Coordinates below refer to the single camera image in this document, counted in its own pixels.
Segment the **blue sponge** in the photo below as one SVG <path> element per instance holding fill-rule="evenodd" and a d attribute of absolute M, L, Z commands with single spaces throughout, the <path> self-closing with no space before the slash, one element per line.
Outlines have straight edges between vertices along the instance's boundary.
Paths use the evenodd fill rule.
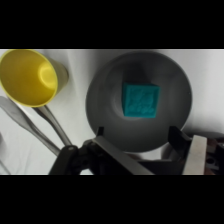
<path fill-rule="evenodd" d="M 122 106 L 126 117 L 155 118 L 160 87 L 123 83 Z"/>

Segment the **white surface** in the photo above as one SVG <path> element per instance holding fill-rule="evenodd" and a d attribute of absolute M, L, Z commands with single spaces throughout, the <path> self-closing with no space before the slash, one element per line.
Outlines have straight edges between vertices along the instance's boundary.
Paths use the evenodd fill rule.
<path fill-rule="evenodd" d="M 0 49 L 0 55 L 6 50 Z M 111 59 L 135 50 L 38 49 L 67 68 L 70 80 L 49 108 L 77 146 L 94 137 L 85 113 L 86 93 L 96 71 Z M 153 50 L 175 60 L 186 72 L 193 90 L 193 108 L 185 130 L 224 133 L 224 50 Z M 36 125 L 59 147 L 63 144 L 50 125 L 23 107 Z M 12 174 L 48 174 L 56 157 L 35 137 L 15 124 L 0 109 L 0 159 Z M 159 159 L 161 150 L 141 154 Z"/>

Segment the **yellow cup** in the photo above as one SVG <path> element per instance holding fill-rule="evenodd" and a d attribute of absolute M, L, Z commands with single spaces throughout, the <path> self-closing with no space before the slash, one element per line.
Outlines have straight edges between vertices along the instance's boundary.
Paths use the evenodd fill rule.
<path fill-rule="evenodd" d="M 0 58 L 0 84 L 12 100 L 24 106 L 48 104 L 67 82 L 64 66 L 37 51 L 8 50 Z"/>

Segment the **gray pan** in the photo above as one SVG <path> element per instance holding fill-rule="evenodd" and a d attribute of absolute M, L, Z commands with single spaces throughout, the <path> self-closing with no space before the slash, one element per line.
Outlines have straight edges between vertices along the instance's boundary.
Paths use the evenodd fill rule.
<path fill-rule="evenodd" d="M 128 118 L 122 110 L 122 83 L 160 86 L 156 118 Z M 104 66 L 92 81 L 86 113 L 92 130 L 124 152 L 147 152 L 167 143 L 170 126 L 182 129 L 192 105 L 189 80 L 172 59 L 154 52 L 135 52 Z"/>

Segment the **cup rim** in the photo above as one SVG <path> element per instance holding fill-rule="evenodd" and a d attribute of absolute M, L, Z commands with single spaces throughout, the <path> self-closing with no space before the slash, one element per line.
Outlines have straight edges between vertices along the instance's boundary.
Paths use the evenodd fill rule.
<path fill-rule="evenodd" d="M 1 74 L 0 74 L 0 85 L 1 85 L 1 87 L 3 88 L 4 92 L 6 93 L 6 95 L 7 95 L 9 98 L 11 98 L 13 101 L 15 101 L 15 102 L 17 102 L 17 103 L 19 103 L 19 104 L 21 104 L 21 105 L 23 105 L 23 106 L 26 106 L 26 107 L 33 107 L 33 108 L 35 108 L 35 107 L 42 107 L 42 106 L 47 105 L 49 102 L 51 102 L 51 100 L 53 100 L 53 98 L 55 97 L 55 95 L 57 94 L 57 91 L 58 91 L 58 77 L 57 77 L 57 73 L 56 73 L 56 71 L 55 71 L 55 69 L 54 69 L 54 66 L 53 66 L 52 63 L 48 60 L 47 57 L 45 57 L 43 54 L 41 54 L 41 53 L 39 53 L 38 51 L 33 50 L 33 49 L 10 49 L 10 50 L 7 50 L 7 51 L 0 57 L 0 66 L 1 66 L 1 62 L 2 62 L 2 60 L 5 58 L 6 55 L 8 55 L 9 53 L 11 53 L 11 52 L 13 52 L 13 51 L 17 51 L 17 50 L 31 51 L 31 52 L 33 52 L 33 53 L 35 53 L 35 54 L 38 54 L 40 57 L 42 57 L 44 60 L 46 60 L 46 61 L 50 64 L 51 68 L 52 68 L 53 71 L 54 71 L 54 76 L 55 76 L 55 78 L 56 78 L 56 80 L 57 80 L 57 81 L 56 81 L 57 83 L 56 83 L 55 91 L 54 91 L 52 97 L 51 97 L 48 101 L 46 101 L 45 103 L 40 104 L 40 105 L 28 105 L 28 104 L 24 104 L 24 103 L 22 103 L 22 102 L 16 100 L 14 97 L 12 97 L 12 96 L 8 93 L 8 91 L 5 89 L 5 87 L 4 87 L 4 85 L 3 85 L 2 81 L 1 81 Z"/>

